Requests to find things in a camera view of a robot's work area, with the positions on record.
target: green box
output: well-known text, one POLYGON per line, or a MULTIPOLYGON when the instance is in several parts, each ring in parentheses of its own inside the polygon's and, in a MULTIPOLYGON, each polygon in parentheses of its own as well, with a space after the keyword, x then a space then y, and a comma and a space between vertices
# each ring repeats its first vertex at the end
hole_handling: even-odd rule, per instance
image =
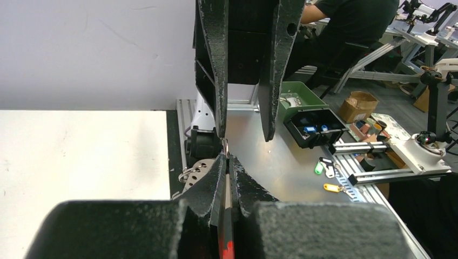
POLYGON ((278 118, 284 122, 300 110, 329 108, 312 90, 302 82, 283 82, 278 107, 278 118))

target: sticker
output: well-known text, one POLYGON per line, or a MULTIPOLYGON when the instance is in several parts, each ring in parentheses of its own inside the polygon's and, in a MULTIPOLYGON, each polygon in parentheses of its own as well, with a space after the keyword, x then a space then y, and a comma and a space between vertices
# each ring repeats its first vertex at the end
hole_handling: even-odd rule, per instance
POLYGON ((364 120, 365 117, 366 117, 366 114, 361 113, 355 116, 355 120, 364 120))

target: black foam pad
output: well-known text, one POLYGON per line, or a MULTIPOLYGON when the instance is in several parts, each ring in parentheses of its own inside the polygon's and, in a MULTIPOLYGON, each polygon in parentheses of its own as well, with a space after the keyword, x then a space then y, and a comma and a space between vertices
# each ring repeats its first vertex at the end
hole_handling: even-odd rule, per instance
POLYGON ((227 159, 218 155, 207 174, 192 188, 180 196, 186 199, 191 209, 200 217, 212 218, 213 224, 218 225, 220 208, 224 210, 227 159))
POLYGON ((231 177, 234 220, 237 220, 239 213, 244 217, 248 217, 253 210, 255 202, 278 201, 277 198, 247 173, 240 160, 233 155, 231 155, 229 160, 229 174, 231 177))
POLYGON ((244 224, 244 258, 408 258, 394 215, 369 203, 260 202, 244 224))
POLYGON ((47 216, 27 258, 212 258, 207 235, 184 200, 71 201, 47 216))

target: yellow key tag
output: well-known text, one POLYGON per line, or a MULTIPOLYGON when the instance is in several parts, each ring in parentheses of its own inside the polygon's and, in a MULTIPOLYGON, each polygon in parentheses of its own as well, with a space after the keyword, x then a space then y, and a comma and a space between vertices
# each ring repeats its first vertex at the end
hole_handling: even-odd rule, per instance
POLYGON ((338 185, 330 185, 328 183, 325 183, 325 185, 323 187, 328 192, 333 192, 333 193, 339 193, 340 192, 340 187, 338 185))

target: cardboard box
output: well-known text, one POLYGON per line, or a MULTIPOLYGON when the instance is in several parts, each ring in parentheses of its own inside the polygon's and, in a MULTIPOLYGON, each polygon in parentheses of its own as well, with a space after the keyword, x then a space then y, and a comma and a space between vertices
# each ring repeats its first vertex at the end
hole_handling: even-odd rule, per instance
MULTIPOLYGON (((455 90, 454 85, 450 85, 450 89, 448 90, 448 93, 453 92, 455 90)), ((414 103, 414 106, 418 108, 418 110, 422 112, 428 112, 429 111, 429 88, 427 87, 426 90, 423 92, 423 94, 418 97, 416 102, 414 103)))
POLYGON ((399 169, 407 168, 406 163, 398 156, 398 154, 394 153, 394 151, 388 151, 386 154, 399 169))
POLYGON ((343 101, 338 115, 346 123, 365 120, 375 111, 377 104, 379 104, 379 101, 372 94, 355 91, 343 101))

